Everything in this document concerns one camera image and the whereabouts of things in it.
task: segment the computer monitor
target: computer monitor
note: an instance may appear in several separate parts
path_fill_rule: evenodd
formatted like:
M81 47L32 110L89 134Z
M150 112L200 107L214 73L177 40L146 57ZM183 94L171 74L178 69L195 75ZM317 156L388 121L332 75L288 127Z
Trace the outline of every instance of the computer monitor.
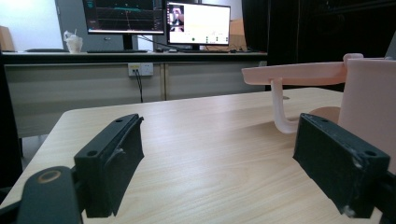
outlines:
M89 35L122 35L132 49L132 35L164 35L163 0L82 0Z
M231 7L166 1L168 45L228 46Z

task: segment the wooden table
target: wooden table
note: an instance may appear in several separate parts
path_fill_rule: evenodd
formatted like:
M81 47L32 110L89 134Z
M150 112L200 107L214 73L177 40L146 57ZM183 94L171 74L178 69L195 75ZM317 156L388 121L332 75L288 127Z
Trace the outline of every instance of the wooden table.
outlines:
M289 118L341 104L342 93L284 92ZM74 155L113 119L138 113L145 158L116 217L85 223L378 223L349 219L292 158L295 134L273 122L271 92L119 105L64 113L2 206L27 177L74 165Z

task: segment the power outlet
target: power outlet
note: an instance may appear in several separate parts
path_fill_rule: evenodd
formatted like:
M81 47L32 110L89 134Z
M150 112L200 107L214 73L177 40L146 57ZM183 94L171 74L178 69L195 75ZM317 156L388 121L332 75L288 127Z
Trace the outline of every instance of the power outlet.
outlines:
M128 63L128 75L134 77L135 73L140 76L154 75L153 63Z

